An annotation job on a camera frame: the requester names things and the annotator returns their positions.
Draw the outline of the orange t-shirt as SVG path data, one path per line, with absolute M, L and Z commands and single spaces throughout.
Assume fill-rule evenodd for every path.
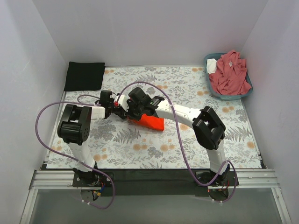
M 163 131 L 164 130 L 164 119 L 157 118 L 154 116 L 148 116 L 143 114 L 139 121 L 135 119 L 128 118 L 131 122 L 135 123 L 136 125 L 143 126 L 146 128 L 150 128 L 156 131 Z

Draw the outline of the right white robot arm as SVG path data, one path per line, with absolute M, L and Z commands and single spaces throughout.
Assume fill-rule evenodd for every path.
M 201 185 L 222 185 L 228 180 L 230 165 L 224 152 L 224 137 L 226 127 L 213 108 L 189 108 L 171 103 L 168 98 L 155 96 L 151 98 L 136 87 L 128 96 L 121 96 L 119 104 L 131 119 L 139 120 L 142 115 L 175 121 L 193 129 L 198 143 L 206 149 L 210 162 L 210 180 Z

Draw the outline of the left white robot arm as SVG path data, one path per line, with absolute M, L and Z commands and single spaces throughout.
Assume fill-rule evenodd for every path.
M 63 139 L 78 160 L 79 165 L 72 170 L 77 181 L 86 186 L 100 186 L 106 177 L 93 169 L 97 168 L 88 146 L 91 120 L 107 119 L 112 113 L 126 119 L 125 110 L 118 106 L 112 91 L 101 91 L 95 106 L 78 106 L 67 104 L 60 119 L 57 134 Z

